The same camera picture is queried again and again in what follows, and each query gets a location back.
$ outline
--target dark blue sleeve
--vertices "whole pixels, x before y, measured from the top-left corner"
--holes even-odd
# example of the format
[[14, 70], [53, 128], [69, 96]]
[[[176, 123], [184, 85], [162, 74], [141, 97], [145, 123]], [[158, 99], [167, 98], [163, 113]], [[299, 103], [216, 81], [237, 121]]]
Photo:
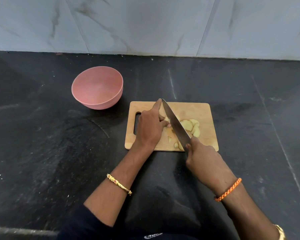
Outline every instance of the dark blue sleeve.
[[63, 239], [110, 239], [112, 227], [100, 222], [92, 212], [81, 205], [62, 227], [57, 240]]

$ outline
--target knife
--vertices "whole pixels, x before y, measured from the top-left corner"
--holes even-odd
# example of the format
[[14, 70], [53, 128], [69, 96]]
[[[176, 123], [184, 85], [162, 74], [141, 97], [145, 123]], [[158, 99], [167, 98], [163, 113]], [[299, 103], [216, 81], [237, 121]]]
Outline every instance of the knife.
[[166, 112], [166, 115], [170, 120], [170, 124], [174, 132], [176, 133], [176, 136], [178, 137], [178, 140], [180, 141], [184, 151], [188, 153], [186, 145], [190, 144], [190, 136], [188, 135], [186, 130], [182, 127], [180, 121], [177, 119], [172, 109], [163, 98], [162, 98], [162, 104], [163, 104], [164, 111]]

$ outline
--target bracelet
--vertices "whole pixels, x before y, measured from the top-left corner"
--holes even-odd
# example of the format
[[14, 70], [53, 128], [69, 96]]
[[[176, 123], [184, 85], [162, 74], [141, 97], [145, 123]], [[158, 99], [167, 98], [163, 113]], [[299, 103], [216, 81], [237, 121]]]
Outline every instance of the bracelet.
[[224, 197], [226, 197], [228, 194], [230, 194], [231, 191], [234, 190], [235, 187], [238, 186], [238, 184], [240, 184], [241, 180], [242, 180], [241, 178], [238, 178], [237, 181], [223, 195], [221, 195], [219, 198], [215, 197], [214, 200], [215, 201], [221, 201], [221, 200], [223, 200]]
[[285, 240], [286, 239], [286, 235], [284, 234], [284, 230], [280, 226], [278, 226], [278, 225], [275, 225], [275, 226], [278, 229], [279, 234], [280, 234], [279, 240]]
[[112, 182], [114, 182], [115, 185], [118, 185], [121, 189], [125, 190], [128, 192], [128, 195], [131, 195], [132, 192], [131, 190], [128, 190], [125, 186], [119, 183], [118, 180], [116, 180], [114, 177], [112, 177], [110, 174], [107, 174], [107, 178], [110, 179]]

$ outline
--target person's left arm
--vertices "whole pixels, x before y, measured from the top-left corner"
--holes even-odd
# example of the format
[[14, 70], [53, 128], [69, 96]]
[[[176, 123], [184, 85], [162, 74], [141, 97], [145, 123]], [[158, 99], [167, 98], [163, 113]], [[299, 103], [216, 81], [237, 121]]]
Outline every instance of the person's left arm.
[[[169, 125], [159, 114], [161, 99], [149, 111], [143, 111], [137, 125], [136, 140], [127, 155], [110, 173], [130, 189], [139, 170], [160, 141], [162, 130]], [[84, 206], [104, 225], [112, 227], [122, 208], [127, 192], [106, 178], [87, 198]]]

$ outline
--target white marble tile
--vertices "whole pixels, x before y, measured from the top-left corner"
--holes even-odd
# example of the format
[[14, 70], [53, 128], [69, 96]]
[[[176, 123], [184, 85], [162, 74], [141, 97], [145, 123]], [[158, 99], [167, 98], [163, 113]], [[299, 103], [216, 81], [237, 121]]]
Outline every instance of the white marble tile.
[[67, 0], [91, 53], [196, 56], [215, 0]]
[[0, 50], [88, 52], [66, 0], [0, 0]]
[[300, 60], [300, 0], [216, 0], [198, 56]]

